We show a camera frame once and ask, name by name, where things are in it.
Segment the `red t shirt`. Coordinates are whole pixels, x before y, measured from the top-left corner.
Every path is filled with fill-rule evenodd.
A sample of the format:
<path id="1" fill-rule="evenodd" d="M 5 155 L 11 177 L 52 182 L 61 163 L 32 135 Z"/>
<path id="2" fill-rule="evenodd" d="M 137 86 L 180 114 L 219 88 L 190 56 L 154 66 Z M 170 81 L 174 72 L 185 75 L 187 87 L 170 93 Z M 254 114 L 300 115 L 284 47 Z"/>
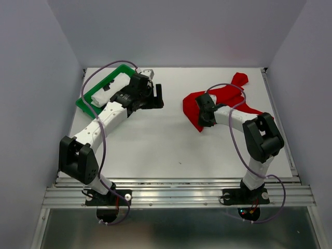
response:
<path id="1" fill-rule="evenodd" d="M 232 85 L 240 87 L 242 90 L 243 86 L 248 83 L 248 77 L 244 73 L 235 73 L 233 79 L 231 81 Z M 203 126 L 198 124 L 199 120 L 199 107 L 196 103 L 196 98 L 203 95 L 205 91 L 193 92 L 187 95 L 183 99 L 183 113 L 189 119 L 189 121 L 193 124 L 193 126 L 198 130 L 198 132 L 203 131 Z M 215 88 L 209 91 L 210 95 L 214 95 L 216 97 L 217 104 L 226 104 L 230 107 L 234 107 L 236 104 L 241 103 L 244 100 L 242 93 L 239 89 L 231 86 L 224 86 Z M 236 110 L 249 113 L 249 114 L 262 114 L 261 111 L 253 109 L 247 105 L 246 102 L 236 107 Z"/>

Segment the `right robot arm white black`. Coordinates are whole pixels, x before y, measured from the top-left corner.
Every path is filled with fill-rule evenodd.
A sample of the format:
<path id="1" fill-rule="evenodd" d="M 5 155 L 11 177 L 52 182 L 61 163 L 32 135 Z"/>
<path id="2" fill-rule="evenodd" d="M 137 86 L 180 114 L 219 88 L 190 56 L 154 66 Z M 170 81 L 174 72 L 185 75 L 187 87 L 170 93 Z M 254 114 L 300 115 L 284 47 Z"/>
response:
<path id="1" fill-rule="evenodd" d="M 244 202 L 251 202 L 257 197 L 257 191 L 263 188 L 265 179 L 268 177 L 268 168 L 274 157 L 284 147 L 284 140 L 274 118 L 269 113 L 258 115 L 238 110 L 237 107 L 244 102 L 231 107 L 223 103 L 216 104 L 208 93 L 196 98 L 199 109 L 198 125 L 229 127 L 236 152 L 247 169 L 241 181 L 239 198 Z M 236 144 L 233 129 L 244 134 L 246 148 L 250 155 L 248 164 L 244 161 Z"/>

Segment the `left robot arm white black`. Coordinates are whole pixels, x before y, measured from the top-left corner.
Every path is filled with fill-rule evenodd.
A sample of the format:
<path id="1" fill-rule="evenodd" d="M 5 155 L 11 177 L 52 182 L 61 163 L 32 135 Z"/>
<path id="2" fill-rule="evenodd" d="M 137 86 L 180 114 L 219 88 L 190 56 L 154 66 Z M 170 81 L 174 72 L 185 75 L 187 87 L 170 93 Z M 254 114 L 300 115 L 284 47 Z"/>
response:
<path id="1" fill-rule="evenodd" d="M 91 97 L 102 111 L 83 130 L 60 141 L 59 170 L 98 193 L 103 204 L 115 200 L 114 183 L 99 173 L 95 152 L 103 140 L 138 109 L 163 108 L 162 89 L 152 69 L 131 77 L 121 73 Z"/>

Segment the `white rolled t shirt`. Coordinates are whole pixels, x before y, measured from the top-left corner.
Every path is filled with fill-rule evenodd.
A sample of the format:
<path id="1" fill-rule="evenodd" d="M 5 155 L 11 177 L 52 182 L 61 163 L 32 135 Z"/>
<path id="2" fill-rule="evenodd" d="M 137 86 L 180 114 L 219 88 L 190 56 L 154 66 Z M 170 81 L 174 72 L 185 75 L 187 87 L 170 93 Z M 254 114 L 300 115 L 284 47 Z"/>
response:
<path id="1" fill-rule="evenodd" d="M 110 86 L 110 90 L 104 91 L 103 87 L 91 96 L 91 104 L 96 107 L 103 107 L 110 101 L 111 97 L 123 87 L 129 84 L 130 77 L 125 73 L 120 73 L 114 79 L 114 82 Z"/>

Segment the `green plastic tray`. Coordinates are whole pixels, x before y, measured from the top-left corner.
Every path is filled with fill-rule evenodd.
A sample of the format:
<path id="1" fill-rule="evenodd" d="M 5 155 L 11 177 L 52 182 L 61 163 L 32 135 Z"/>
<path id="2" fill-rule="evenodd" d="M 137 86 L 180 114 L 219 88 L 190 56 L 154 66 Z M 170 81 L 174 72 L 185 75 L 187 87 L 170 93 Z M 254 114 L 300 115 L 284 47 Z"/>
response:
<path id="1" fill-rule="evenodd" d="M 103 89 L 108 83 L 111 83 L 119 74 L 124 73 L 127 76 L 131 77 L 136 73 L 135 69 L 130 68 L 125 64 L 119 65 L 117 68 L 105 68 L 101 71 L 102 76 L 94 75 L 93 78 L 89 80 L 84 89 L 84 99 L 86 102 L 93 108 L 93 110 L 99 115 L 103 110 L 102 107 L 96 107 L 92 104 L 92 96 Z"/>

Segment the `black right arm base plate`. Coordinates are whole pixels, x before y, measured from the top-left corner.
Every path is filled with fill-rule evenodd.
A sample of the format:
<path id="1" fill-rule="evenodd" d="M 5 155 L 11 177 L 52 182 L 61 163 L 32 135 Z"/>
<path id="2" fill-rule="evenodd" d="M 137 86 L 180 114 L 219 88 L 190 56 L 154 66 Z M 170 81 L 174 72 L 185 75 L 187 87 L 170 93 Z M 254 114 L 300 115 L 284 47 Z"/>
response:
<path id="1" fill-rule="evenodd" d="M 220 197 L 222 204 L 230 205 L 251 205 L 261 204 L 266 205 L 270 203 L 267 189 L 261 188 L 258 190 L 246 190 L 244 188 L 230 188 L 223 189 Z"/>

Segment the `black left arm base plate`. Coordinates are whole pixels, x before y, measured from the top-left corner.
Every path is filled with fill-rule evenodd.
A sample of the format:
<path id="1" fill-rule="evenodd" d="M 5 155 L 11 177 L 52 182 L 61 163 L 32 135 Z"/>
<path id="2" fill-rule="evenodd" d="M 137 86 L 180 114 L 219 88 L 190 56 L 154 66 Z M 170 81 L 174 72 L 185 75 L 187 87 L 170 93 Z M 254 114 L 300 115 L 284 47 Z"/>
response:
<path id="1" fill-rule="evenodd" d="M 92 189 L 85 189 L 85 191 L 85 206 L 115 206 L 116 204 L 119 206 L 127 206 L 125 200 L 120 198 L 117 201 L 117 196 L 112 193 L 102 195 Z"/>

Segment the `aluminium frame rails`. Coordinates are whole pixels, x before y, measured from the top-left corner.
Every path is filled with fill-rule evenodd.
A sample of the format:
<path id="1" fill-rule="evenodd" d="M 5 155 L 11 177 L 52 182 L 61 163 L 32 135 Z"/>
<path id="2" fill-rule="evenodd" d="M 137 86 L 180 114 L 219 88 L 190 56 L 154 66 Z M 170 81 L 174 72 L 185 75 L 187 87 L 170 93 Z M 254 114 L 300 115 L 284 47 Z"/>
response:
<path id="1" fill-rule="evenodd" d="M 285 148 L 270 167 L 284 182 L 266 182 L 270 204 L 264 224 L 239 220 L 236 206 L 219 202 L 222 191 L 237 188 L 245 169 L 225 126 L 202 133 L 182 112 L 183 98 L 237 72 L 248 76 L 250 106 L 276 116 L 262 68 L 155 68 L 165 107 L 140 112 L 108 138 L 103 173 L 119 189 L 131 189 L 131 212 L 117 226 L 98 223 L 86 206 L 82 184 L 60 173 L 46 190 L 32 248 L 330 248 L 311 187 L 299 177 Z"/>

